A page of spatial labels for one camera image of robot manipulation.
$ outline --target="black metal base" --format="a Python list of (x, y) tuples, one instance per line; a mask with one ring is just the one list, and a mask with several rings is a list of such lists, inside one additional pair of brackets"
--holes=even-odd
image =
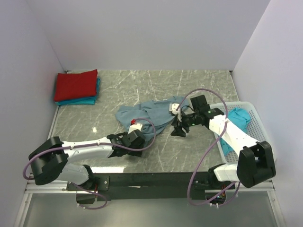
[[(98, 191), (108, 200), (185, 198), (191, 175), (192, 172), (94, 174), (98, 179)], [(211, 172), (199, 172), (193, 182), (191, 197), (205, 200), (205, 190), (220, 190), (230, 183), (213, 180)], [(79, 191), (72, 184), (68, 184), (66, 190)], [(83, 203), (87, 203), (89, 195), (81, 197)]]

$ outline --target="blue-gray cloth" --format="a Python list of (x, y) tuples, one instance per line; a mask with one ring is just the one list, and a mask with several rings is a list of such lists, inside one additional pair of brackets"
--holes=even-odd
[[(169, 113), (169, 105), (171, 103), (180, 103), (184, 97), (173, 96), (163, 101), (147, 101), (137, 104), (135, 106), (120, 106), (118, 112), (115, 114), (116, 119), (126, 128), (129, 129), (131, 120), (135, 118), (146, 118), (150, 120), (156, 128), (156, 135), (164, 130), (166, 125), (174, 118)], [(184, 100), (182, 106), (188, 105), (188, 101)], [(145, 141), (148, 142), (154, 137), (152, 125), (147, 121), (139, 120), (143, 124), (142, 132), (145, 136)]]

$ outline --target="folded teal cloth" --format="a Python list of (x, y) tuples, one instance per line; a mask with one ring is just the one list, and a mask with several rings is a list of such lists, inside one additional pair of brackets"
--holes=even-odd
[(76, 98), (71, 100), (65, 100), (61, 102), (55, 102), (57, 105), (94, 105), (95, 101), (98, 97), (99, 93), (99, 86), (100, 86), (101, 79), (97, 78), (97, 84), (96, 84), (96, 95), (95, 96), (89, 96), (85, 98)]

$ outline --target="blue cloth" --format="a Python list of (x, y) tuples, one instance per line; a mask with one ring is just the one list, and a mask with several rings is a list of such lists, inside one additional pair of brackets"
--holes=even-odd
[(55, 102), (57, 105), (94, 105), (95, 101), (98, 97), (99, 93), (99, 85), (100, 85), (101, 79), (97, 78), (97, 84), (96, 84), (96, 95), (95, 96), (89, 96), (85, 98), (76, 98), (71, 100), (65, 100), (61, 102)]
[[(171, 103), (180, 103), (184, 97), (173, 96), (163, 101), (147, 101), (137, 104), (135, 106), (120, 106), (118, 112), (115, 114), (116, 119), (126, 128), (129, 129), (132, 119), (146, 118), (150, 120), (156, 128), (156, 135), (164, 130), (166, 125), (174, 118), (169, 113), (169, 105)], [(188, 101), (184, 100), (182, 106), (188, 105)], [(143, 124), (142, 133), (145, 136), (145, 141), (148, 142), (154, 137), (152, 125), (147, 121), (139, 120)]]
[[(228, 119), (243, 132), (247, 133), (247, 125), (250, 123), (250, 114), (246, 110), (236, 107), (228, 112)], [(220, 139), (220, 144), (225, 156), (233, 151), (225, 140)]]

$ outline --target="teal cloth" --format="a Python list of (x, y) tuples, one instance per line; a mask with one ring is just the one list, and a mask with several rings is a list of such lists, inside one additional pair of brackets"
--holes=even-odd
[(99, 85), (101, 83), (101, 79), (97, 78), (97, 84), (96, 84), (96, 95), (95, 96), (89, 96), (85, 98), (76, 98), (71, 100), (65, 100), (61, 102), (55, 102), (57, 105), (94, 105), (95, 101), (98, 97), (99, 93)]
[[(228, 112), (228, 119), (231, 120), (239, 129), (247, 133), (247, 125), (250, 123), (250, 114), (242, 108), (234, 108)], [(228, 155), (233, 149), (225, 140), (220, 139), (220, 144), (224, 155)]]

